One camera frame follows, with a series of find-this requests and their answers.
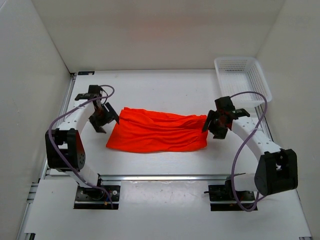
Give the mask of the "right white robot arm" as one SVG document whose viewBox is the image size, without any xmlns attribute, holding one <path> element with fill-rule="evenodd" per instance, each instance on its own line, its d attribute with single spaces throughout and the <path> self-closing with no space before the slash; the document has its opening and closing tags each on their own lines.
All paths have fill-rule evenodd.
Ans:
<svg viewBox="0 0 320 240">
<path fill-rule="evenodd" d="M 243 108 L 235 108 L 229 96 L 215 100 L 216 110 L 210 110 L 202 131 L 223 140 L 232 131 L 243 140 L 258 160 L 255 173 L 231 173 L 225 181 L 224 193 L 230 200 L 238 199 L 244 191 L 269 196 L 298 187 L 297 154 L 269 139 Z"/>
</svg>

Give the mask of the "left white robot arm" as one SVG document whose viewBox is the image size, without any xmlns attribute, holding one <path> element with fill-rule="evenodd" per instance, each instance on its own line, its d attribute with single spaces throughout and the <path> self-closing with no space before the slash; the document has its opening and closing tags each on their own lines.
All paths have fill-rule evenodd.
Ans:
<svg viewBox="0 0 320 240">
<path fill-rule="evenodd" d="M 114 92 L 110 85 L 90 85 L 86 93 L 76 95 L 71 110 L 53 120 L 45 133 L 48 166 L 69 175 L 80 187 L 88 188 L 87 194 L 93 200 L 103 198 L 105 188 L 99 183 L 99 174 L 86 163 L 81 133 L 86 123 L 103 134 L 106 124 L 120 123 L 119 115 L 108 102 Z"/>
</svg>

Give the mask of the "orange shorts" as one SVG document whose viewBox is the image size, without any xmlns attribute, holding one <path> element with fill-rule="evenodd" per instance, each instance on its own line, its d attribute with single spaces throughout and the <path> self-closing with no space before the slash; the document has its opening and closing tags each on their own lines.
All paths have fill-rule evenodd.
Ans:
<svg viewBox="0 0 320 240">
<path fill-rule="evenodd" d="M 206 118 L 124 107 L 106 147 L 139 154 L 198 151 L 207 146 Z"/>
</svg>

